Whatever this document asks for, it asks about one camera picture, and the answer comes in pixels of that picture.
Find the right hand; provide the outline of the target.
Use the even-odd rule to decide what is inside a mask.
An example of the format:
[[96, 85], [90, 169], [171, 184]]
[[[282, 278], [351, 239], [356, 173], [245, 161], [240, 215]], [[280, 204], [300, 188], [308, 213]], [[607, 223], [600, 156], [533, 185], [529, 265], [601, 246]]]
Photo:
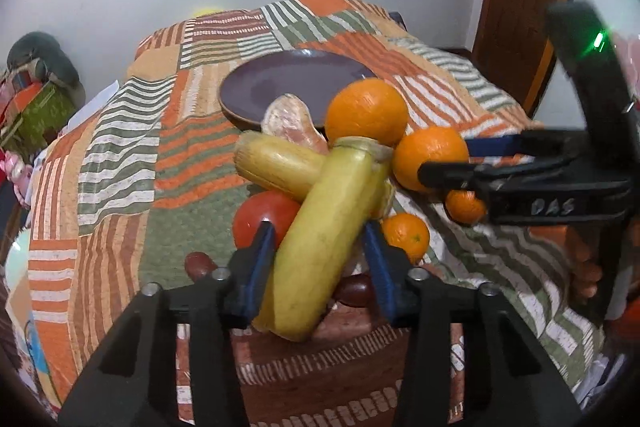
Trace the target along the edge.
[[572, 287], [578, 303], [586, 303], [597, 295], [602, 269], [597, 264], [599, 231], [569, 227], [565, 247], [572, 265]]

